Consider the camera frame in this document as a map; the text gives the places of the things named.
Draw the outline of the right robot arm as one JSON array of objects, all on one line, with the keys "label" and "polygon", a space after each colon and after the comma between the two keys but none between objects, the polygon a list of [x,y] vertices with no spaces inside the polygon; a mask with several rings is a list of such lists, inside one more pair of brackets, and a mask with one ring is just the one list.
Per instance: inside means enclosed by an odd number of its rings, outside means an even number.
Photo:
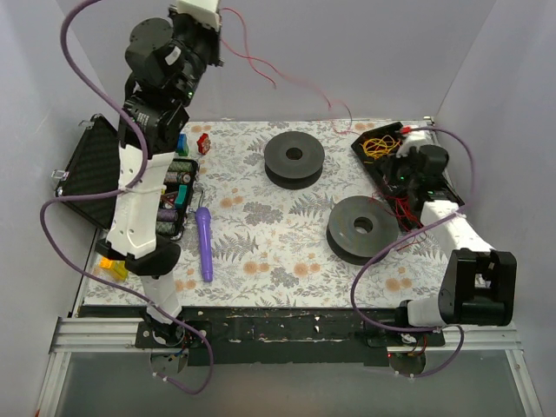
[{"label": "right robot arm", "polygon": [[367,167],[384,196],[407,198],[421,225],[410,235],[431,233],[448,257],[437,294],[402,302],[391,324],[362,318],[366,328],[394,333],[403,345],[449,325],[504,327],[513,318],[517,260],[483,240],[467,221],[465,203],[444,176],[448,162],[441,146],[407,136],[395,151]]}]

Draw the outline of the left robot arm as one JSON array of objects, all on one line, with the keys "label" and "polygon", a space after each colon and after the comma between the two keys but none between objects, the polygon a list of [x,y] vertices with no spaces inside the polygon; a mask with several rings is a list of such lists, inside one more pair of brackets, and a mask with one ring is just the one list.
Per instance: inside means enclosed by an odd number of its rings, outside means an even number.
[{"label": "left robot arm", "polygon": [[140,22],[124,54],[130,74],[117,131],[122,193],[110,230],[96,249],[141,278],[149,299],[142,317],[155,340],[168,348],[185,335],[176,320],[182,307],[173,278],[181,250],[156,233],[156,217],[163,180],[189,119],[186,108],[207,67],[221,62],[220,35],[217,6],[179,1],[169,7],[167,18]]}]

